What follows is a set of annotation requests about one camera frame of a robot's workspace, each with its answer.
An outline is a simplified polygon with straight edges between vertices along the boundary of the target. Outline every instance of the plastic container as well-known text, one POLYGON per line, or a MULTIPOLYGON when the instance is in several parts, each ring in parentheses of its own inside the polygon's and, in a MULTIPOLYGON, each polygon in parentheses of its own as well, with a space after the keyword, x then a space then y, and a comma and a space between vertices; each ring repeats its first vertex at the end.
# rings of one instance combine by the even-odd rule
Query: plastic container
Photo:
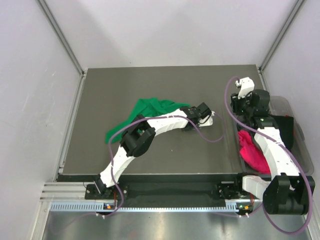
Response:
MULTIPOLYGON (((295 117, 292 109, 290 107, 290 104, 287 99, 285 99, 282 96, 271 96, 270 97, 270 113, 272 115, 277 116, 291 116, 295 117)), ((291 149, 291 153, 294 155, 296 160, 301 165, 304 173, 306 175, 311 175, 314 172, 314 165, 311 161, 310 155, 308 153, 306 144, 305 144, 305 136, 304 133, 300 127, 300 125, 297 123, 296 119, 294 118, 293 123, 293 147, 291 149)), ((241 158, 241 166, 242 170, 246 173, 258 173, 256 170, 252 169, 240 156, 241 158)))

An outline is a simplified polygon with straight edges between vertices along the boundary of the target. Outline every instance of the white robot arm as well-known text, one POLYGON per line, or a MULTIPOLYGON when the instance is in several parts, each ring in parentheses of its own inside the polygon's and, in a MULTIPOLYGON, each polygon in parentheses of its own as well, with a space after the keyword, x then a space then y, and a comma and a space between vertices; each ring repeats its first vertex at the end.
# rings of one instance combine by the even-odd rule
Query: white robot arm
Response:
POLYGON ((150 119, 144 122, 144 125, 150 131, 150 142, 149 140, 143 140, 141 143, 143 147, 139 149, 136 143, 138 142, 137 138, 143 137, 143 134, 140 136, 136 135, 136 138, 132 138, 131 134, 135 134, 134 131, 125 131, 122 134, 122 140, 120 141, 120 146, 118 148, 117 153, 113 158, 113 166, 110 163, 107 168, 100 173, 100 179, 95 181, 96 188, 101 193, 103 189, 112 187, 115 185, 112 176, 111 176, 111 168, 113 168, 113 175, 116 181, 119 180, 121 174, 127 168, 127 166, 136 158, 144 154, 154 137, 159 134, 168 132, 174 129, 191 129, 193 126, 189 123, 188 120, 181 118, 181 117, 172 117, 172 116, 183 116, 185 118, 190 119, 193 123, 195 123, 198 127, 206 127, 211 126, 213 124, 213 117, 215 112, 211 111, 205 103, 202 103, 198 107, 182 107, 177 109, 174 112, 161 115, 160 117, 166 117, 163 119, 150 119))
MULTIPOLYGON (((271 182, 257 175, 245 175, 241 179, 242 190, 263 200, 269 214, 305 214, 308 212, 308 195, 300 171, 291 157, 282 148, 284 143, 278 125, 269 114, 270 94, 254 90, 254 82, 242 78, 235 82, 239 93, 231 95, 233 113, 244 116, 244 124, 257 130, 254 140, 260 147, 271 172, 271 182)), ((309 177, 312 191, 315 182, 309 177)))

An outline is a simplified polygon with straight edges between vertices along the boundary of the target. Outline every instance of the pink towel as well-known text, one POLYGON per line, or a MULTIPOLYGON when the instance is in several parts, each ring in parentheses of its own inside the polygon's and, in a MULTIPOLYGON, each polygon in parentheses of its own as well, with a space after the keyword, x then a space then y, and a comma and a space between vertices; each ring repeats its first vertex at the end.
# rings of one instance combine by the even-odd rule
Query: pink towel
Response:
POLYGON ((262 174, 270 174, 267 160, 263 153, 254 145, 251 136, 245 130, 238 132, 241 146, 240 155, 251 168, 262 174))

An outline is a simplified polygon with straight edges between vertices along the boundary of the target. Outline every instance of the gray table surface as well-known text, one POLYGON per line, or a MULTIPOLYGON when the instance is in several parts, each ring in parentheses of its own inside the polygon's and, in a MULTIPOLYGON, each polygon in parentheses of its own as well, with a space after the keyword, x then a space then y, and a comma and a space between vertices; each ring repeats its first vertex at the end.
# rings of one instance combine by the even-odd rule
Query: gray table surface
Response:
MULTIPOLYGON (((125 121, 140 98, 169 99, 198 106, 205 102, 226 121, 225 137, 204 141, 196 131, 179 129, 157 136, 150 149, 124 174, 216 174, 242 172, 233 122, 224 106, 224 90, 233 77, 262 84, 255 65, 167 66, 89 69, 84 82, 63 174, 98 174, 110 162, 106 132, 125 121)), ((232 85, 228 95, 237 92, 232 85)), ((201 131, 210 139, 223 134, 218 117, 201 131)), ((115 152, 118 143, 112 145, 115 152)))
MULTIPOLYGON (((121 212, 105 220, 87 215, 61 231, 81 215, 81 212, 50 212, 43 240, 311 240, 308 229, 296 236, 279 232, 262 209, 249 218, 206 212, 121 212)), ((290 232, 305 221, 303 216, 293 215, 271 218, 290 232)))

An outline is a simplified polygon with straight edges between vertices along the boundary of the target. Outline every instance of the purple cable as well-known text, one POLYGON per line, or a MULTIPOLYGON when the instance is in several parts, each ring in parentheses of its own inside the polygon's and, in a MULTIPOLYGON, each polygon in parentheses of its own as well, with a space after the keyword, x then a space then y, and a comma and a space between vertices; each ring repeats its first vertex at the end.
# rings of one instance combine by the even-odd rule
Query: purple cable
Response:
MULTIPOLYGON (((243 124, 242 122, 240 122, 240 121, 232 114, 232 112, 230 111, 230 109, 229 109, 229 107, 228 107, 228 102, 227 102, 227 91, 228 91, 228 89, 229 89, 230 84, 231 84, 232 82, 238 81, 239 79, 240 79, 240 78, 237 77, 237 76, 232 77, 232 78, 228 81, 228 83, 227 83, 227 85, 226 85, 226 87, 225 87, 225 90, 224 90, 224 104, 225 104, 225 107, 226 107, 227 112, 228 112, 229 115, 233 118, 233 120, 234 120, 237 124, 239 124, 240 126, 246 128, 246 129, 248 129, 248 130, 250 130, 250 131, 252 131, 252 132, 254 132, 254 133, 256 133, 256 134, 260 134, 260 135, 264 136, 265 138, 267 138, 267 139, 273 141, 274 143, 276 143, 277 141, 276 141, 275 139, 273 139, 272 137, 270 137, 270 136, 268 136, 268 135, 266 135, 266 134, 264 134, 264 133, 262 133, 262 132, 259 132, 259 131, 255 130, 255 129, 253 129, 252 127, 249 127, 249 126, 243 124)), ((279 230, 281 233, 284 233, 284 234, 287 234, 287 235, 298 235, 298 234, 302 233, 302 232, 307 228, 307 226, 308 226, 308 224, 309 224, 309 222, 310 222, 310 219, 311 219, 312 208, 313 208, 312 192, 311 192, 311 188, 310 188, 310 185, 309 185, 307 176, 305 175, 304 170, 301 168, 301 166, 300 166, 300 164, 298 163, 298 161, 296 160, 296 158, 292 155, 292 153, 291 153, 288 149, 286 149, 285 146, 280 145, 280 144, 278 144, 278 146, 281 147, 281 148, 290 156, 290 158, 292 159, 292 161, 294 162, 294 164, 295 164, 295 165, 297 166, 297 168, 299 169, 300 174, 301 174, 301 176, 302 176, 302 178, 303 178, 303 180, 304 180, 304 183, 305 183, 305 186, 306 186, 306 190, 307 190, 307 192, 308 192, 308 203, 309 203, 309 206, 308 206, 308 214, 307 214, 307 217, 306 217, 306 220, 305 220, 304 224, 303 224, 302 227, 300 227, 298 230, 296 230, 296 231, 284 231, 284 230, 282 230, 281 228, 279 228, 279 227, 271 220, 271 218, 269 217, 269 215, 268 215, 265 207, 263 207, 263 211, 264 211, 264 213, 265 213, 266 218, 269 220, 269 222, 272 224, 272 226, 274 226, 274 227, 275 227, 277 230, 279 230)))
MULTIPOLYGON (((217 115, 219 118, 221 118, 221 119, 223 120, 223 125, 224 125, 222 136, 219 137, 219 138, 216 139, 216 140, 210 140, 210 139, 208 139, 206 136, 204 136, 203 133, 200 132, 200 130, 199 130, 199 128, 197 127, 197 125, 195 125, 190 119, 188 119, 188 118, 185 117, 185 116, 180 116, 180 115, 172 115, 172 116, 169 116, 169 117, 166 117, 166 116, 154 116, 154 117, 147 117, 147 118, 142 118, 142 119, 139 119, 139 120, 137 120, 137 121, 134 121, 134 122, 130 123, 129 125, 127 125, 127 126, 123 127, 122 129, 120 129, 119 131, 117 131, 117 132, 116 132, 115 134, 113 134, 112 137, 109 139, 108 148, 109 148, 109 153, 110 153, 110 158, 111 158, 111 166, 114 165, 114 154, 113 154, 112 149, 111 149, 111 143, 112 143, 113 139, 114 139, 117 135, 121 134, 124 130, 132 127, 133 125, 136 125, 136 124, 138 124, 138 123, 141 123, 141 122, 144 122, 144 121, 147 121, 147 120, 154 120, 154 119, 167 119, 167 118, 180 118, 180 119, 185 119, 185 120, 189 121, 189 123, 192 124, 192 126, 195 128, 195 130, 200 134, 200 136, 201 136, 204 140, 206 140, 206 141, 208 141, 208 142, 210 142, 210 143, 216 143, 216 142, 220 141, 220 140, 225 136, 226 131, 227 131, 227 125, 226 125, 225 120, 222 118, 222 116, 220 116, 220 115, 217 114, 217 113, 215 113, 215 115, 217 115)), ((115 185, 116 189, 117 189, 117 190, 119 191, 119 193, 120 193, 121 202, 120 202, 120 204, 117 206, 117 208, 116 208, 114 211, 112 211, 112 212, 111 212, 110 214, 108 214, 108 215, 105 215, 106 218, 114 215, 114 214, 122 207, 122 205, 124 204, 124 195, 123 195, 123 193, 122 193, 122 191, 121 191, 121 189, 120 189, 120 187, 119 187, 119 185, 118 185, 118 183, 117 183, 117 181, 116 181, 116 179, 115 179, 114 168, 113 168, 113 167, 111 167, 111 178, 112 178, 112 181, 114 182, 114 185, 115 185)), ((52 221, 51 221, 51 222, 50 222, 50 231, 51 231, 51 233, 52 233, 53 235, 58 235, 58 234, 60 234, 61 232, 63 232, 64 230, 66 230, 66 229, 67 229, 71 224, 73 224, 74 222, 78 221, 79 219, 81 219, 81 218, 83 218, 83 217, 85 217, 85 216, 89 216, 89 215, 96 215, 96 213, 93 213, 93 212, 84 213, 84 214, 76 217, 75 219, 73 219, 71 222, 67 223, 67 224, 66 224, 61 230, 59 230, 59 231, 54 231, 54 229, 53 229, 53 223, 52 223, 52 221)))

